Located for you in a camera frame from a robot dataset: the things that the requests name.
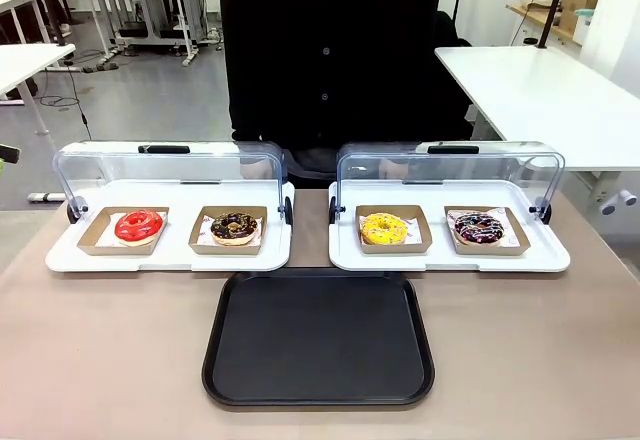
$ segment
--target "red glazed donut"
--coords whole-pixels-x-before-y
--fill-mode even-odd
[[[116,224],[116,237],[125,245],[144,245],[162,228],[162,217],[150,210],[138,210],[122,217]]]

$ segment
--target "clear plastic lid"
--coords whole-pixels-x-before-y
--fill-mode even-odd
[[[66,146],[53,167],[76,218],[115,182],[221,184],[264,182],[278,196],[282,151],[263,142],[80,142]]]
[[[429,185],[506,181],[522,190],[532,213],[544,219],[564,171],[564,157],[537,142],[349,144],[338,155],[336,213],[343,189],[365,182]]]

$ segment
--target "black jacket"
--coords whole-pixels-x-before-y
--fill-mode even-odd
[[[433,75],[437,3],[221,0],[233,138],[296,149],[460,138]]]

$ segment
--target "black serving tray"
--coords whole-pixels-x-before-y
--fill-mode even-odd
[[[404,275],[334,268],[233,275],[202,367],[232,406],[408,405],[434,375]]]

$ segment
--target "yellow donut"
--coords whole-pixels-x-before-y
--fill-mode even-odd
[[[362,236],[374,245],[398,245],[407,236],[407,224],[389,213],[373,213],[364,219]]]

